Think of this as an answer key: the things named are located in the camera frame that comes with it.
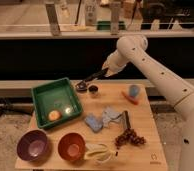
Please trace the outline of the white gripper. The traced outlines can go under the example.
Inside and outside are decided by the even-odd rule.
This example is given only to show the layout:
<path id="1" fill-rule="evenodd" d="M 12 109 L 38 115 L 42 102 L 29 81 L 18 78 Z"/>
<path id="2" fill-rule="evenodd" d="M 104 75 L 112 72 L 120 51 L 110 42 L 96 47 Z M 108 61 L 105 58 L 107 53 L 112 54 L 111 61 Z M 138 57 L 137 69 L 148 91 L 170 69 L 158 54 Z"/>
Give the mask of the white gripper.
<path id="1" fill-rule="evenodd" d="M 115 60 L 110 59 L 110 58 L 106 59 L 102 68 L 103 69 L 101 71 L 96 72 L 96 73 L 90 75 L 89 77 L 85 78 L 84 81 L 90 82 L 94 79 L 99 79 L 99 78 L 103 77 L 104 75 L 106 77 L 110 77 L 110 76 L 115 75 L 123 70 L 123 66 L 119 66 Z"/>

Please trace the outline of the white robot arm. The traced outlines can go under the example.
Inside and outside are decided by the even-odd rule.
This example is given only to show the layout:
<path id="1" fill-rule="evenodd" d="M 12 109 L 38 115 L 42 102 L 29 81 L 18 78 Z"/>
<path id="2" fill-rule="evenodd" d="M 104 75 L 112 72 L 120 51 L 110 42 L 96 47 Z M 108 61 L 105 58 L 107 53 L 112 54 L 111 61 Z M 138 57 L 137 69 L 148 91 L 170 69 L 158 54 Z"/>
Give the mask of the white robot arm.
<path id="1" fill-rule="evenodd" d="M 87 81 L 109 77 L 122 71 L 127 63 L 134 64 L 186 120 L 178 171 L 194 171 L 194 86 L 150 57 L 147 47 L 144 35 L 120 37 L 116 50 L 107 57 L 102 69 Z"/>

